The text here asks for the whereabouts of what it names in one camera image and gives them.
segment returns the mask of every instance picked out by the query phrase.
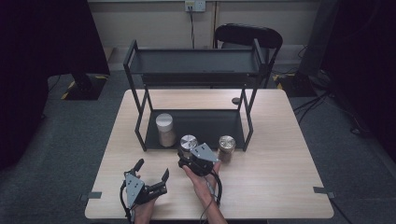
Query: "can lid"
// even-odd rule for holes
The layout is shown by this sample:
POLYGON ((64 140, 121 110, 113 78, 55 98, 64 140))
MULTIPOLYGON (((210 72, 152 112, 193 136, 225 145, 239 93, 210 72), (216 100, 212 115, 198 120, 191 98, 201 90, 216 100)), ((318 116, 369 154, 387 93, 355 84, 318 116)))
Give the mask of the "can lid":
POLYGON ((184 135, 180 139, 181 149, 183 151, 190 151, 191 148, 198 146, 198 140, 194 135, 184 135))
POLYGON ((160 132, 166 133, 173 128, 173 118, 170 114, 161 114, 155 119, 157 123, 158 130, 160 132))
POLYGON ((228 135, 224 135, 219 140, 219 147, 223 149, 233 149, 235 148, 235 140, 228 135))

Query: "cylindrical container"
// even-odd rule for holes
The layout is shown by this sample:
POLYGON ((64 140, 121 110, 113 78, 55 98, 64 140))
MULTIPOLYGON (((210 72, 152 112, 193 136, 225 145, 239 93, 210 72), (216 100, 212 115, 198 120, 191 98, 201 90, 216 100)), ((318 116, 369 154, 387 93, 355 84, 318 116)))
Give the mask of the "cylindrical container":
POLYGON ((228 163, 233 157, 235 150, 235 140, 228 135, 224 135, 219 139, 218 159, 223 163, 228 163))
POLYGON ((187 134, 181 137, 180 148, 183 150, 184 156, 189 157, 191 149, 196 146, 198 146, 198 140, 194 135, 187 134))
POLYGON ((160 144, 171 147, 176 142, 176 133, 173 127, 173 118, 169 114, 161 114, 156 119, 160 144))

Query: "shelf top tray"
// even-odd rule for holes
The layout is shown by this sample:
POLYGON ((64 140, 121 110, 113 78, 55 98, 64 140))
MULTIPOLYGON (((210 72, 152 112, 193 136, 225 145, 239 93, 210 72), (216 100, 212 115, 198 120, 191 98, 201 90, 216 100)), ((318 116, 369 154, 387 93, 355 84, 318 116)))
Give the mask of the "shelf top tray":
POLYGON ((140 75, 258 75, 265 63, 252 49, 139 49, 135 40, 124 64, 140 75))

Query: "electrical outlet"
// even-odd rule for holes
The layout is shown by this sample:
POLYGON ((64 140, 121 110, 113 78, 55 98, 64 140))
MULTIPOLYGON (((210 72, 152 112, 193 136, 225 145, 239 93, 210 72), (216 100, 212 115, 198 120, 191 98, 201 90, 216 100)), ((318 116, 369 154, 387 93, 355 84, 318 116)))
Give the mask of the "electrical outlet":
POLYGON ((188 0, 184 1, 184 10, 193 12, 204 12, 206 10, 205 0, 188 0))
POLYGON ((206 10, 205 0, 195 0, 195 10, 197 12, 203 12, 206 10))
POLYGON ((194 0, 190 0, 190 1, 185 1, 184 2, 185 11, 194 11, 194 7, 195 7, 195 1, 194 0))

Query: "black metal shelf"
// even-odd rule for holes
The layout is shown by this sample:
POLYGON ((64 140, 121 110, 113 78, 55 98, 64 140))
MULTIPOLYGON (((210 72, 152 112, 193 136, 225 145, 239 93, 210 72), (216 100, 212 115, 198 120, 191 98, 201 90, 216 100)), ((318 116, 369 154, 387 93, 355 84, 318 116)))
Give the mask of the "black metal shelf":
POLYGON ((235 139, 236 148, 247 150, 253 133, 250 110, 266 69, 257 40, 252 49, 139 49, 134 40, 123 65, 139 112, 134 131, 143 150, 178 147, 160 145, 155 119, 161 113, 172 115, 178 139, 185 134, 192 134, 198 141, 216 148, 220 136, 230 135, 235 139), (137 96, 133 75, 141 76, 145 85, 142 103, 137 96), (245 89, 251 83, 253 91, 248 102, 245 89), (150 87, 184 85, 237 86, 241 89, 240 100, 235 109, 154 108, 149 96, 150 87), (139 129, 146 102, 150 108, 150 119, 146 139, 143 140, 139 129), (245 107, 247 114, 246 139, 240 115, 241 106, 245 107))

